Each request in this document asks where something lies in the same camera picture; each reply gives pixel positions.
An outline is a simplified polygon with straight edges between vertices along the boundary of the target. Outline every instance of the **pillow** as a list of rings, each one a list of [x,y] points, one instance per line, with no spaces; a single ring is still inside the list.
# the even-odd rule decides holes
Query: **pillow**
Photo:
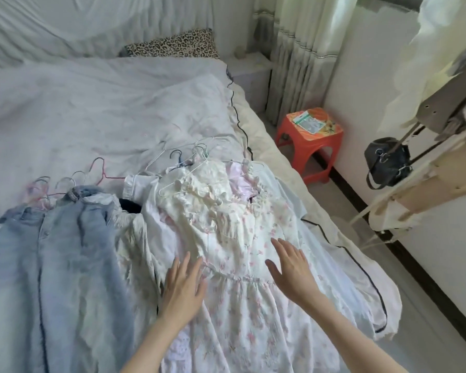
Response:
[[[119,56],[174,56],[176,58],[219,59],[211,29],[194,29],[168,38],[133,43]]]

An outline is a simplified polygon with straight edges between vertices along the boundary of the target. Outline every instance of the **duvet cover black piping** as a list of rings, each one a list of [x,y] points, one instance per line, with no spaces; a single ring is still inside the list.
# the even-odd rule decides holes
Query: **duvet cover black piping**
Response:
[[[324,239],[326,239],[326,241],[331,244],[328,240],[328,238],[326,237],[326,233],[324,232],[323,228],[321,227],[321,225],[319,224],[316,224],[315,222],[312,222],[312,221],[309,221],[309,220],[306,220],[306,219],[303,219],[301,218],[301,221],[305,221],[305,222],[308,222],[312,225],[316,225],[317,227],[319,227],[319,230],[321,231],[321,233],[323,234],[323,237]],[[386,328],[387,328],[387,324],[388,324],[388,314],[387,314],[387,308],[385,307],[385,301],[383,300],[383,297],[380,293],[380,291],[378,290],[378,288],[376,288],[376,285],[375,283],[373,283],[373,280],[371,279],[371,276],[369,276],[369,274],[366,272],[366,270],[364,268],[362,268],[362,266],[359,264],[359,262],[357,260],[355,260],[355,258],[352,256],[352,254],[350,253],[350,251],[348,251],[347,247],[345,246],[336,246],[336,247],[339,247],[341,249],[344,249],[345,252],[347,252],[348,256],[351,257],[351,259],[354,261],[355,264],[357,264],[357,266],[361,269],[361,271],[364,273],[364,275],[366,275],[366,277],[368,278],[369,282],[371,283],[371,286],[374,288],[374,290],[376,291],[376,293],[378,294],[378,297],[380,298],[380,302],[382,304],[382,308],[383,308],[383,312],[385,314],[385,326],[383,327],[380,327],[378,330],[375,330],[375,333],[379,334],[380,332],[384,331]]]
[[[226,67],[226,76],[228,76],[228,78],[231,80],[231,82],[228,84],[227,88],[230,88],[230,85],[233,84],[233,78],[231,77],[230,75],[230,72],[228,71],[228,67]],[[235,91],[234,90],[231,90],[231,92],[233,93],[231,95],[231,106],[235,109],[235,112],[236,112],[236,120],[238,121],[238,123],[236,124],[236,126],[238,128],[240,128],[240,130],[243,132],[243,134],[245,135],[245,137],[247,138],[247,150],[249,151],[250,153],[250,160],[251,161],[254,161],[254,153],[252,152],[252,149],[249,147],[249,136],[247,134],[247,132],[244,131],[244,129],[242,127],[240,127],[240,118],[238,117],[238,110],[236,109],[235,105],[233,105],[233,97],[235,96]]]

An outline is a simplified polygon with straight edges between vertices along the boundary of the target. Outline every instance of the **light blue jeans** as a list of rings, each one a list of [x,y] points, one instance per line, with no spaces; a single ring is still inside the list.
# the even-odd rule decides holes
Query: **light blue jeans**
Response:
[[[112,205],[71,190],[48,212],[0,218],[0,372],[118,372],[133,315],[114,250]]]

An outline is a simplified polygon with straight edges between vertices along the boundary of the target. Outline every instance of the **black garment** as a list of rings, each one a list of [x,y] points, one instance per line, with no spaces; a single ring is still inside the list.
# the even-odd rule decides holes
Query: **black garment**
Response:
[[[128,213],[141,213],[142,212],[142,206],[138,205],[137,203],[131,200],[119,199],[119,204],[121,205],[121,208],[123,208],[123,210]]]

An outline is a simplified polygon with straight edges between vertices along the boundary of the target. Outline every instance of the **floor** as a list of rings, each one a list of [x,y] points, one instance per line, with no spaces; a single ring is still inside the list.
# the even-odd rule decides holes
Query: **floor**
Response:
[[[276,134],[273,125],[263,114],[259,117],[273,137]],[[289,159],[293,155],[291,146],[283,147],[281,151]],[[306,167],[309,173],[320,169],[312,159]],[[347,222],[357,215],[357,211],[335,183],[313,183],[308,188],[342,232],[378,262],[401,291],[403,314],[399,332],[393,340],[382,340],[378,345],[410,373],[466,373],[464,339],[387,247],[379,240],[368,242],[375,233],[364,220],[349,226]]]

